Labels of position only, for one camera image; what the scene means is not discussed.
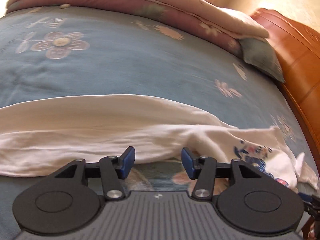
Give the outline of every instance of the wooden bed frame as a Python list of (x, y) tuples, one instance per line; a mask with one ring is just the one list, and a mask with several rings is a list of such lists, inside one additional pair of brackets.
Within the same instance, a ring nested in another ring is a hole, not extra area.
[(267, 39), (282, 66), (285, 84), (277, 84), (306, 137), (320, 172), (320, 33), (274, 10), (251, 16), (270, 34)]

